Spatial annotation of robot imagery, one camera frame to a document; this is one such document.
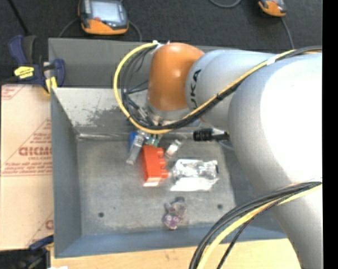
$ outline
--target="power cord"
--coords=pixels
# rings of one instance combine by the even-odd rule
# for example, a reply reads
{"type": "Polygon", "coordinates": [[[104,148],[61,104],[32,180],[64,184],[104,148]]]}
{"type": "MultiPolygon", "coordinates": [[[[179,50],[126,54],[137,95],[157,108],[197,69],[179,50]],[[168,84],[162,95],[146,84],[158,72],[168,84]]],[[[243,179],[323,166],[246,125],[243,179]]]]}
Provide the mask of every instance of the power cord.
{"type": "MultiPolygon", "coordinates": [[[[217,7],[220,7],[220,8],[233,8],[237,5],[239,5],[241,3],[242,0],[236,0],[234,3],[232,4],[221,4],[221,3],[218,3],[216,2],[215,0],[209,0],[212,4],[216,5],[217,7]]],[[[292,39],[292,36],[291,36],[291,33],[287,27],[287,24],[285,22],[285,20],[283,19],[283,17],[281,17],[281,22],[285,28],[285,31],[286,31],[286,34],[288,36],[288,40],[289,40],[289,44],[290,44],[290,48],[291,49],[295,49],[294,47],[294,43],[293,43],[293,39],[292,39]]]]}

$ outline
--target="kuka logo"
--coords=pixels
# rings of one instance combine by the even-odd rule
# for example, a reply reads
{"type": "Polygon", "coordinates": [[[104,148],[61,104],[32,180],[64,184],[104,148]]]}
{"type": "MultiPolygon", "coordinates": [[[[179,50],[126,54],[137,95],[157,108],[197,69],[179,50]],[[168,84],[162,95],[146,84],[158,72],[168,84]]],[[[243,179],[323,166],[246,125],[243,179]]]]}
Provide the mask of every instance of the kuka logo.
{"type": "Polygon", "coordinates": [[[191,80],[191,84],[190,84],[190,96],[191,96],[191,101],[194,104],[194,109],[196,109],[198,107],[196,100],[195,100],[195,88],[196,88],[196,82],[198,80],[198,75],[201,72],[201,69],[197,70],[194,75],[193,75],[193,79],[191,80]]]}
{"type": "Polygon", "coordinates": [[[18,154],[22,156],[52,155],[52,148],[49,146],[46,147],[24,146],[18,149],[18,154]]]}

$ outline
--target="blue object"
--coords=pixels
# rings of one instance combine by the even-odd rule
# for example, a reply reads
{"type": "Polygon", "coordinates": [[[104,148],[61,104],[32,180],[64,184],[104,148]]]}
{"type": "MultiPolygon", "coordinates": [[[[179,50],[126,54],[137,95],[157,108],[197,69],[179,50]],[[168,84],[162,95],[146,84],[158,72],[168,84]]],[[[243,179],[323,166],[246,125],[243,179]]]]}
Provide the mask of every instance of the blue object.
{"type": "Polygon", "coordinates": [[[41,68],[41,65],[34,64],[32,62],[32,45],[35,40],[35,36],[22,36],[18,35],[12,38],[8,43],[8,49],[10,55],[15,59],[18,66],[30,66],[34,68],[32,76],[26,78],[16,77],[16,80],[20,84],[34,84],[41,85],[47,89],[46,77],[44,71],[53,69],[57,78],[57,85],[61,86],[64,82],[65,70],[64,61],[62,59],[55,59],[52,64],[41,68]]]}
{"type": "Polygon", "coordinates": [[[137,134],[138,134],[138,132],[136,132],[136,131],[129,133],[129,149],[132,147],[133,141],[134,141],[135,137],[137,136],[137,134]]]}

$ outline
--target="red object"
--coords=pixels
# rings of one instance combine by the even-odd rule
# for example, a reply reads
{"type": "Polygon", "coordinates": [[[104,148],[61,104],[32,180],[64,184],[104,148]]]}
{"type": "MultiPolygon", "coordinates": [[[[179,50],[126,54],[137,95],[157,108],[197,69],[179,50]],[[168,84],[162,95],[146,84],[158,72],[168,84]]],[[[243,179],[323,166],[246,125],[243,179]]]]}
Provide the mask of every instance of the red object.
{"type": "Polygon", "coordinates": [[[142,162],[144,170],[144,186],[157,186],[168,177],[164,150],[161,147],[144,145],[142,147],[142,162]]]}

